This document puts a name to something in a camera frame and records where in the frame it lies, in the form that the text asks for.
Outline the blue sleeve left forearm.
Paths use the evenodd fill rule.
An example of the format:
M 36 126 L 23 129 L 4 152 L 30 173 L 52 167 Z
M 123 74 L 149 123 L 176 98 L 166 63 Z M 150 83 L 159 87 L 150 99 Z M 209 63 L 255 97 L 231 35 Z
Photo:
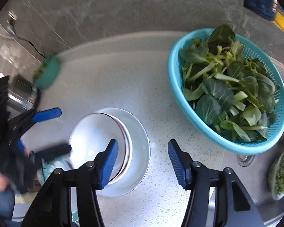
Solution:
M 15 192 L 7 187 L 0 192 L 0 216 L 4 219 L 11 220 L 15 206 Z

